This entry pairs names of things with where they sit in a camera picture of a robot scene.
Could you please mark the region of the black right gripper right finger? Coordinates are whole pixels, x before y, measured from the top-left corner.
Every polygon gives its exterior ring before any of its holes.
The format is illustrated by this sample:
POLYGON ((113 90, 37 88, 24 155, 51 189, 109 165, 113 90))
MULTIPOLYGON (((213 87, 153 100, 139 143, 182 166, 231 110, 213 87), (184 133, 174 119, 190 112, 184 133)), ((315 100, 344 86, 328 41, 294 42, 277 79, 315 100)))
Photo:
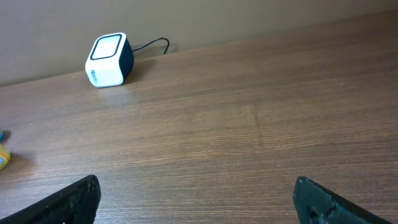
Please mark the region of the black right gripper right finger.
POLYGON ((301 224, 391 224, 305 176, 297 178, 293 202, 301 224))

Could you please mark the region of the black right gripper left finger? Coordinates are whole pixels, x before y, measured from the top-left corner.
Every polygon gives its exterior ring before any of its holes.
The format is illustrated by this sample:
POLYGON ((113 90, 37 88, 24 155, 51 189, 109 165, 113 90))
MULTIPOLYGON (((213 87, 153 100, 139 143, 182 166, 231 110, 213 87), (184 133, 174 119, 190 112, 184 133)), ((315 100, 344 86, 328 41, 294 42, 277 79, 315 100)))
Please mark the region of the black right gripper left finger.
POLYGON ((1 224, 93 224, 100 200, 99 180, 95 175, 88 175, 41 201, 1 219, 1 224))

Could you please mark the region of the yellow drink bottle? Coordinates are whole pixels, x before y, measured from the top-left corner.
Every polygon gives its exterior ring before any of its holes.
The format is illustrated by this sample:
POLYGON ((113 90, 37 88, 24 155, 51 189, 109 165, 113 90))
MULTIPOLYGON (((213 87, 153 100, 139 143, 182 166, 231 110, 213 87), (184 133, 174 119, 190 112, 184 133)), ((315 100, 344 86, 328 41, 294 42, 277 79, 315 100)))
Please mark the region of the yellow drink bottle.
POLYGON ((0 169, 3 169, 11 160, 11 153, 0 144, 0 169))

